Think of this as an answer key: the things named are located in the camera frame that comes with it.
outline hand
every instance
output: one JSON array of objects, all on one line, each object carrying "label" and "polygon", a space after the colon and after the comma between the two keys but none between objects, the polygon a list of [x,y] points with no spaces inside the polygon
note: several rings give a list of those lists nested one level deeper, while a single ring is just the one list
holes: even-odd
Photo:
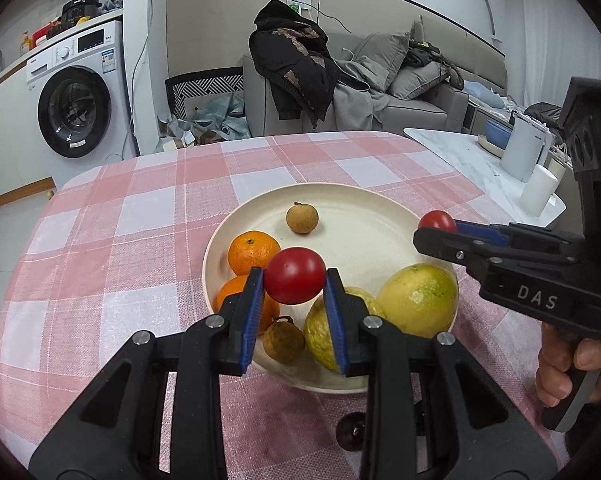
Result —
[{"label": "hand", "polygon": [[[567,343],[559,338],[556,327],[543,323],[543,343],[539,352],[536,387],[543,404],[553,408],[572,391],[572,382],[565,372],[574,365],[579,370],[601,369],[601,341],[583,339],[572,356]],[[601,401],[601,376],[589,402]]]}]

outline gray blanket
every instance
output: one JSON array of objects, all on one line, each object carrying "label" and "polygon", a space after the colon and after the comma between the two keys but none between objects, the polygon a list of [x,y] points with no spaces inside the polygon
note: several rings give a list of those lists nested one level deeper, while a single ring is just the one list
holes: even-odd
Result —
[{"label": "gray blanket", "polygon": [[383,85],[388,71],[377,62],[361,57],[358,61],[338,61],[340,69],[350,76],[367,83],[368,89],[359,91],[342,83],[334,90],[334,112],[337,127],[343,132],[371,130],[372,121],[381,121],[381,112],[389,104],[389,96]]}]

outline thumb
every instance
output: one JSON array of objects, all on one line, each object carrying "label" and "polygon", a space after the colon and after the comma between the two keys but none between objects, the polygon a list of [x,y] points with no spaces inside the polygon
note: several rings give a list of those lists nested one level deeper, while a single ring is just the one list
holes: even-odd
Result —
[{"label": "thumb", "polygon": [[574,355],[574,364],[580,370],[601,369],[601,341],[584,339]]}]

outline red tomato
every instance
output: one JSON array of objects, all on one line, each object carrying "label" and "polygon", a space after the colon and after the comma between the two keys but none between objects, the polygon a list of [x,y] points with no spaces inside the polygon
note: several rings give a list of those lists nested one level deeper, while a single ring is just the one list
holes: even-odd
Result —
[{"label": "red tomato", "polygon": [[305,247],[290,247],[269,260],[263,284],[274,301],[298,305],[321,292],[326,279],[323,258]]},{"label": "red tomato", "polygon": [[420,222],[418,222],[418,228],[420,229],[421,227],[435,227],[452,232],[458,231],[456,222],[445,211],[430,211],[426,213]]}]

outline metal screw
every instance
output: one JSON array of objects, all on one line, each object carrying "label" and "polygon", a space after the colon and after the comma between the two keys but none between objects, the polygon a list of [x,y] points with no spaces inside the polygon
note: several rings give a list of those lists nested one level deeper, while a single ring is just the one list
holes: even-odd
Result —
[{"label": "metal screw", "polygon": [[225,318],[223,316],[219,316],[218,314],[214,314],[205,320],[205,324],[209,328],[220,328],[225,324]]},{"label": "metal screw", "polygon": [[367,328],[380,328],[383,325],[383,320],[378,316],[367,316],[363,319],[363,324]]},{"label": "metal screw", "polygon": [[436,340],[443,346],[452,346],[456,343],[456,338],[452,333],[449,332],[440,332],[436,336]]},{"label": "metal screw", "polygon": [[151,333],[147,332],[147,330],[138,330],[138,332],[132,336],[132,341],[137,345],[147,344],[150,339]]}]

